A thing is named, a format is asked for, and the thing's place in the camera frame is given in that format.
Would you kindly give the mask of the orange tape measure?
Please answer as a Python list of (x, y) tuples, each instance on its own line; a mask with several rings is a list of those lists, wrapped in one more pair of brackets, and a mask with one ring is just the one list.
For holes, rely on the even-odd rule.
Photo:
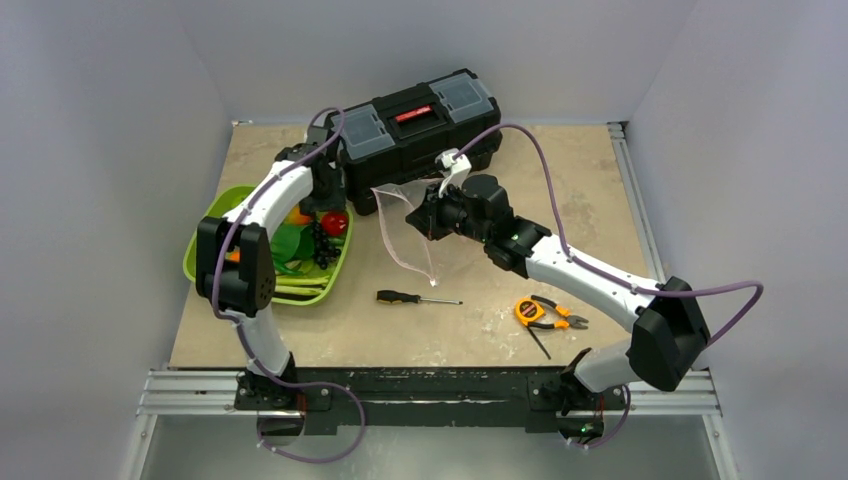
[(514, 307), (514, 315), (525, 327), (531, 327), (544, 315), (544, 309), (532, 298), (525, 297), (519, 300)]

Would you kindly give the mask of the clear zip top bag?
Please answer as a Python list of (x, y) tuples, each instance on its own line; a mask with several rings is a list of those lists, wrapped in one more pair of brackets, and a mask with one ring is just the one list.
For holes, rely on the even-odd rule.
[(430, 250), (430, 242), (406, 221), (406, 217), (422, 205), (427, 189), (440, 183), (436, 179), (418, 179), (371, 189), (388, 254), (401, 268), (426, 277), (432, 287), (440, 283), (438, 263)]

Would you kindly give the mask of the aluminium frame rails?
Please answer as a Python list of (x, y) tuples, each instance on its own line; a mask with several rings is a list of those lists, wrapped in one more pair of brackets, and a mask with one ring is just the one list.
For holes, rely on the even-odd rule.
[[(622, 269), (662, 277), (671, 255), (670, 183), (650, 170), (634, 125), (537, 126), (551, 164), (568, 238)], [(330, 296), (275, 310), (305, 366), (524, 366), (543, 358), (511, 307), (529, 281), (507, 275), (478, 247), (448, 240), (449, 307), (390, 307), (380, 288), (425, 291), (423, 276), (396, 265), (376, 215), (356, 217), (350, 255)], [(372, 426), (343, 460), (309, 465), (258, 447), (251, 413), (233, 408), (243, 356), (233, 332), (189, 294), (167, 363), (149, 374), (124, 479), (735, 479), (712, 376), (695, 374), (674, 394), (633, 390), (628, 420), (604, 446), (582, 451), (553, 433), (522, 428)]]

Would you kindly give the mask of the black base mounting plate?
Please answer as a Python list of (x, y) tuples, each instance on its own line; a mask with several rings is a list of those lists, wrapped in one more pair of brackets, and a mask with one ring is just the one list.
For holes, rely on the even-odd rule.
[(340, 426), (521, 428), (574, 440), (601, 436), (625, 408), (622, 387), (581, 393), (560, 366), (457, 368), (298, 367), (298, 382), (338, 388), (285, 391), (243, 370), (234, 407), (261, 417), (291, 414), (308, 435)]

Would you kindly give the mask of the orange black pliers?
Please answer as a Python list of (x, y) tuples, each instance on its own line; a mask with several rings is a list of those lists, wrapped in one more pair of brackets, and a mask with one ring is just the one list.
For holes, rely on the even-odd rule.
[[(559, 305), (557, 302), (539, 295), (530, 295), (529, 298), (532, 298), (541, 305), (544, 309), (545, 315), (541, 319), (537, 320), (531, 327), (523, 326), (548, 360), (551, 360), (552, 357), (535, 333), (536, 330), (587, 330), (589, 328), (589, 321), (587, 319), (573, 314), (569, 309)], [(544, 321), (548, 310), (551, 310), (556, 314), (557, 318), (555, 320), (550, 322)]]

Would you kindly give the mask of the black plastic toolbox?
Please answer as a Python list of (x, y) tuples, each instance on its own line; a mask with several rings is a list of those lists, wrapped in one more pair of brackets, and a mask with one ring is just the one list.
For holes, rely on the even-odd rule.
[(347, 108), (335, 158), (348, 200), (361, 216), (375, 213), (374, 187), (438, 175), (438, 155), (462, 148), (501, 118), (495, 96), (469, 69)]

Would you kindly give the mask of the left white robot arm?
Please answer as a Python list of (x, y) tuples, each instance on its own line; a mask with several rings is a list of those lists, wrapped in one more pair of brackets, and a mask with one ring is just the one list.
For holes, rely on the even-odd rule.
[(276, 161), (264, 179), (222, 217), (203, 218), (196, 231), (195, 288), (213, 314), (231, 323), (246, 354), (247, 371), (263, 377), (259, 395), (284, 409), (298, 390), (338, 388), (330, 382), (298, 382), (294, 357), (284, 344), (270, 306), (276, 289), (270, 239), (287, 214), (313, 191), (312, 165), (338, 143), (329, 133), (296, 160)]

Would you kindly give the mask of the orange green mango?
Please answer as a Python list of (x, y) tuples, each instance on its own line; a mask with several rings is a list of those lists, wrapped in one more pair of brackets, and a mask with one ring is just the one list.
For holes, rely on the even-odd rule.
[(313, 222), (313, 215), (304, 214), (301, 212), (299, 206), (295, 206), (286, 215), (283, 224), (288, 226), (305, 227), (311, 225)]

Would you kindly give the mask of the green leafy vegetable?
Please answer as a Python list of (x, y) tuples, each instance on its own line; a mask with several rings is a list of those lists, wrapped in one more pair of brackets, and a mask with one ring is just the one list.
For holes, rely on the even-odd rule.
[(270, 248), (278, 274), (305, 276), (314, 267), (316, 246), (309, 225), (281, 225), (271, 238)]

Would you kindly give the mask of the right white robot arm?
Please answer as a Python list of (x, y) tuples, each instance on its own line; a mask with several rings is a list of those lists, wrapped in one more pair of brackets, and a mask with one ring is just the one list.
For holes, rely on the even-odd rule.
[(573, 406), (635, 381), (672, 392), (711, 339), (688, 283), (672, 277), (658, 284), (566, 249), (548, 228), (516, 215), (491, 175), (446, 190), (428, 187), (406, 221), (428, 240), (456, 234), (482, 243), (497, 267), (559, 288), (629, 333), (623, 342), (580, 352), (566, 367), (561, 392)]

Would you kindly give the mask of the black grape bunch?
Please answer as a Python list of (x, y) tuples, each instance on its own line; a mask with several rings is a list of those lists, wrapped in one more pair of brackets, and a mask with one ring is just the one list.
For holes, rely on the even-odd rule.
[(327, 270), (330, 264), (339, 258), (341, 249), (337, 245), (337, 239), (331, 236), (319, 222), (313, 222), (311, 229), (314, 242), (313, 261), (320, 269)]

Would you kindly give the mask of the green celery stalks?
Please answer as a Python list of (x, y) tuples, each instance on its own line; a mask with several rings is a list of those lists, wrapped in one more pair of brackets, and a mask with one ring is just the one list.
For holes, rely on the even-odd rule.
[(317, 297), (330, 283), (330, 276), (304, 277), (281, 275), (276, 277), (274, 292), (276, 295), (298, 297)]

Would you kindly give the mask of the black yellow screwdriver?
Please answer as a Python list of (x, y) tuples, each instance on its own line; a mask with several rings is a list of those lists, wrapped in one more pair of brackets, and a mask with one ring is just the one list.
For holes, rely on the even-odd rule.
[(448, 305), (462, 305), (463, 304), (463, 301), (461, 301), (461, 300), (428, 298), (428, 297), (422, 297), (421, 295), (404, 293), (404, 292), (399, 292), (399, 291), (396, 291), (396, 290), (378, 290), (376, 292), (376, 300), (378, 302), (383, 302), (383, 303), (388, 303), (388, 304), (397, 304), (397, 303), (412, 303), (412, 304), (436, 303), (436, 304), (448, 304)]

